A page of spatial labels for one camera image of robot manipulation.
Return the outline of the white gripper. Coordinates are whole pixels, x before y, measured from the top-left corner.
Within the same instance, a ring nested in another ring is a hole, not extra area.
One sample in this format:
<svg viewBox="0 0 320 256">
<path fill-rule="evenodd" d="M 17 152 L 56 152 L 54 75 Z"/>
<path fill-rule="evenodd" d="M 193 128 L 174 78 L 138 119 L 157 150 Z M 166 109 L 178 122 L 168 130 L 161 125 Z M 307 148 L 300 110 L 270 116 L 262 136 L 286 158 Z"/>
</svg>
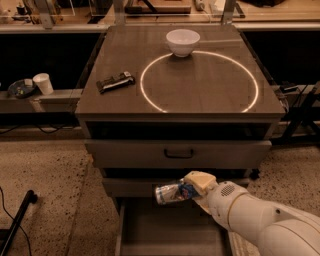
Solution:
<svg viewBox="0 0 320 256">
<path fill-rule="evenodd" d="M 217 183 L 212 174 L 191 171 L 184 181 L 194 187 L 197 193 L 206 197 L 195 197 L 194 201 L 222 227 L 231 230 L 229 213 L 238 197 L 248 194 L 248 190 L 231 181 Z"/>
</svg>

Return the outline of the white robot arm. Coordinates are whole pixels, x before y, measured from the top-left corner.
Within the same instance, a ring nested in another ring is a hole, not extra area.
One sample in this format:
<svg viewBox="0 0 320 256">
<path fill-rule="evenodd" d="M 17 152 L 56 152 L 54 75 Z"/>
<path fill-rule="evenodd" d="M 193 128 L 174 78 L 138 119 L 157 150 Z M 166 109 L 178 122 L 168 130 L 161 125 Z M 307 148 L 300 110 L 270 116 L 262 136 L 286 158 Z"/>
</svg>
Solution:
<svg viewBox="0 0 320 256">
<path fill-rule="evenodd" d="M 214 221 L 258 248 L 261 256 L 320 256 L 320 218 L 259 199 L 231 181 L 192 171 L 184 177 Z"/>
</svg>

